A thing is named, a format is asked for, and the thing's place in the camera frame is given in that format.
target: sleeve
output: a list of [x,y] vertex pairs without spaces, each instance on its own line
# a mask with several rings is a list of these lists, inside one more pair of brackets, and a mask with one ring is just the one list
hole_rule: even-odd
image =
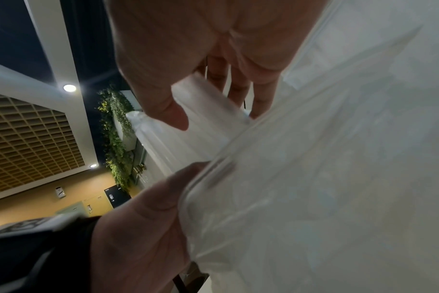
[[98,219],[79,220],[57,233],[55,247],[33,268],[29,291],[90,292],[90,246]]

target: clear plastic bag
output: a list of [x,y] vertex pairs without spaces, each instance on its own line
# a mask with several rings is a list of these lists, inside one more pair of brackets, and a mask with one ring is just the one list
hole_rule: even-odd
[[143,112],[128,117],[136,136],[165,176],[194,162],[210,161],[249,124],[250,118],[199,75],[172,86],[173,97],[189,118],[181,131]]
[[389,73],[417,32],[303,86],[188,186],[214,293],[439,292],[439,91]]

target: green plant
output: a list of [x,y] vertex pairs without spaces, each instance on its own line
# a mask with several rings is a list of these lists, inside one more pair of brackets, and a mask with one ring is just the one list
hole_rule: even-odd
[[126,113],[134,111],[134,108],[123,94],[113,88],[102,90],[99,94],[102,96],[102,101],[97,109],[101,112],[102,118],[105,162],[115,183],[127,191],[130,185],[132,161],[118,136],[113,117],[115,116],[121,123],[124,134],[132,135],[134,132],[126,118]]

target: dark ceiling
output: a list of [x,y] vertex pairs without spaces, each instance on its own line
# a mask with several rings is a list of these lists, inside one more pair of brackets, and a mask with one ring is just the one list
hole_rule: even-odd
[[[104,164],[97,92],[110,84],[119,90],[128,90],[129,86],[115,64],[109,21],[102,1],[60,2],[97,159]],[[55,85],[24,0],[0,0],[0,64]]]

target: slatted ceiling panel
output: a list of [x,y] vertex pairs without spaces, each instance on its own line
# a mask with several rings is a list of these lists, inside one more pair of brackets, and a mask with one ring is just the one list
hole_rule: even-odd
[[64,113],[0,96],[0,192],[81,166]]

